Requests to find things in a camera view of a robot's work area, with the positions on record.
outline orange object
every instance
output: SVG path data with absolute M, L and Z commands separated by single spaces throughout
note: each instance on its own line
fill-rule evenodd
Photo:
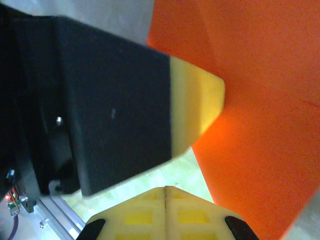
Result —
M 193 145 L 215 203 L 261 240 L 283 236 L 320 184 L 320 3 L 155 0 L 148 44 L 224 79 Z

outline yellow foam pad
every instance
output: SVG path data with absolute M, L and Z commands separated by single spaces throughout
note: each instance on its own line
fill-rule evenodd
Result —
M 236 213 L 173 186 L 158 187 L 111 207 L 97 240 L 234 240 L 225 223 Z
M 172 156 L 182 154 L 220 115 L 224 81 L 191 63 L 170 57 Z

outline wire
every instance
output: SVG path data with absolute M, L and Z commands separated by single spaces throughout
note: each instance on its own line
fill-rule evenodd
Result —
M 18 200 L 18 192 L 17 192 L 16 187 L 13 187 L 12 189 L 14 191 L 15 199 Z
M 13 240 L 16 233 L 17 233 L 17 230 L 18 230 L 18 226 L 19 226 L 19 218 L 18 218 L 18 215 L 16 215 L 14 218 L 13 218 L 13 227 L 12 227 L 12 231 L 8 237 L 7 240 Z

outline black rubber tip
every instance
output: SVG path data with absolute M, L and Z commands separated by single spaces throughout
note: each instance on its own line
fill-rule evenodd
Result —
M 259 240 L 249 225 L 234 216 L 226 216 L 225 222 L 231 230 L 235 240 Z
M 85 225 L 76 240 L 96 240 L 105 223 L 106 220 L 101 218 Z

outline electronic component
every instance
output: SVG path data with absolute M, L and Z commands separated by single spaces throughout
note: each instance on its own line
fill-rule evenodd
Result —
M 10 216 L 15 217 L 22 211 L 22 205 L 19 200 L 15 187 L 5 195 L 5 200 L 10 211 Z

